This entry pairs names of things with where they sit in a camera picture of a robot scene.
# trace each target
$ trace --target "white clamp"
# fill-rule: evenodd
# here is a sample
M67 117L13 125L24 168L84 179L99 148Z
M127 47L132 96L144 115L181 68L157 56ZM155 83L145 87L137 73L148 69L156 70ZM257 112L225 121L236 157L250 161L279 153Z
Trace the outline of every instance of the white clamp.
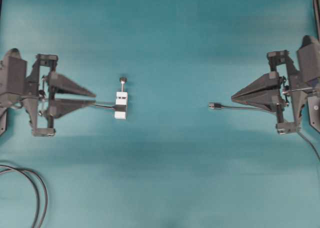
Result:
M127 82L127 78L121 77L120 82L121 91L118 91L116 93L114 118L126 120L128 107L128 92L125 92L125 83Z

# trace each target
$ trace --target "black connector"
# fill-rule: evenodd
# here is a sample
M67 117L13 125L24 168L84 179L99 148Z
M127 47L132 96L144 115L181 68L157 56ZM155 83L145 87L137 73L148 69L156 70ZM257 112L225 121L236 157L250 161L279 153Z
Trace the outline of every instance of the black connector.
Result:
M209 103L209 109L221 110L222 109L222 104L221 103L210 102Z

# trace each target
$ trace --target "black cable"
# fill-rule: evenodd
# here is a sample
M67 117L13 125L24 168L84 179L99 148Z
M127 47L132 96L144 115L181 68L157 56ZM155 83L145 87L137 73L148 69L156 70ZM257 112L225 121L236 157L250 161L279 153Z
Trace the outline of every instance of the black cable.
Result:
M307 138L305 137L300 131L297 130L296 132L302 139L305 140L305 142L307 142L313 149L316 157L318 158L318 161L320 162L320 155L319 155L319 152L317 151L316 147L314 146L314 144L312 144L312 142Z
M221 109L230 109L230 110L247 110L247 111L258 111L258 112L266 112L272 115L276 115L274 112L265 110L265 109L261 109L261 108L254 108L254 107L247 107L247 106L229 106L229 105L222 105L220 103L210 103L209 104L209 108L213 109L213 110L221 110ZM296 130L296 133L305 141L307 142L311 148L313 149L318 161L320 162L320 154L318 152L318 150L316 149L315 145L307 138L305 137L301 131Z
M103 109L107 109L107 110L114 110L115 107L114 106L107 106L107 105L101 105L101 104L92 104L92 107L96 107L96 108L103 108Z
M13 172L18 172L19 174L24 176L31 183L31 185L34 189L34 192L35 192L35 197L36 197L36 209L35 209L35 215L34 215L34 219L33 219L31 227L35 228L38 217L39 217L39 209L40 209L40 196L39 196L39 191L38 191L36 184L32 181L32 179L29 176L27 176L25 173L23 173L19 169L16 169L14 167L11 167L9 165L4 165L4 164L0 164L0 168L5 168L5 169L11 170Z
M19 170L21 172L28 172L28 173L33 174L39 180L39 182L42 185L43 192L44 192L44 207L43 207L42 216L41 216L40 221L39 221L38 226L37 226L38 228L40 228L42 226L44 220L45 220L47 209L48 209L48 190L47 190L47 187L46 187L44 181L42 180L42 178L36 172L34 172L33 170L26 169L26 168L17 168L17 170ZM5 169L3 171L0 171L0 175L3 175L5 173L9 173L9 172L14 172L14 170Z

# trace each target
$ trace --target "small knob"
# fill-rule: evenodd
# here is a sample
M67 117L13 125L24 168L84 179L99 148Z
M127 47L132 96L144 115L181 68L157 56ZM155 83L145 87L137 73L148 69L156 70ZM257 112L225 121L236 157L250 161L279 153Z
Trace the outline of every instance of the small knob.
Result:
M121 83L121 92L125 91L125 83L127 82L126 77L120 77L120 83Z
M127 78L126 77L121 77L120 78L120 82L121 82L121 85L124 85L127 82Z

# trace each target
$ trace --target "teal tabletop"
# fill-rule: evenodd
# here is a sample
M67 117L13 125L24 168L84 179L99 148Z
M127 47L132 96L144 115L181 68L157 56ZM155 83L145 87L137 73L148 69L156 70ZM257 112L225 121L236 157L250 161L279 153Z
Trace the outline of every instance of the teal tabletop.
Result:
M308 144L270 114L208 110L268 73L267 52L298 66L304 35L316 36L312 0L3 0L0 57L18 48L29 73L36 54L58 55L57 72L103 102L125 76L129 98L127 120L87 107L51 138L10 110L0 163L44 177L44 228L319 228ZM31 227L35 206L23 177L0 176L0 228Z

